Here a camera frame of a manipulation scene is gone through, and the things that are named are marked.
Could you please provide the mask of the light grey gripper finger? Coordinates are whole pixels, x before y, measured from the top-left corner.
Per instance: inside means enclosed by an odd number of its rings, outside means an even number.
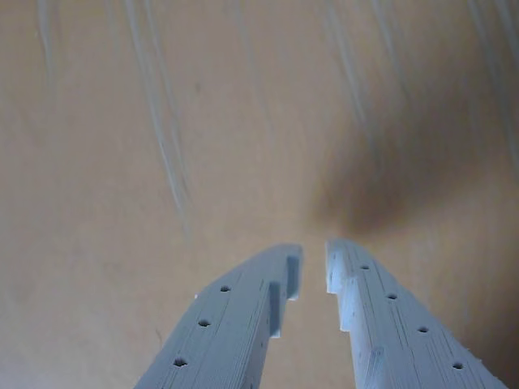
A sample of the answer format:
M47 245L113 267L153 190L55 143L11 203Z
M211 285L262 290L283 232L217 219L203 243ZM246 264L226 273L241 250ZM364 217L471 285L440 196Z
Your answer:
M358 244L326 244L327 291L350 335L358 388L502 388L504 384Z
M268 342L299 295L302 247L267 248L203 289L138 388L257 388Z

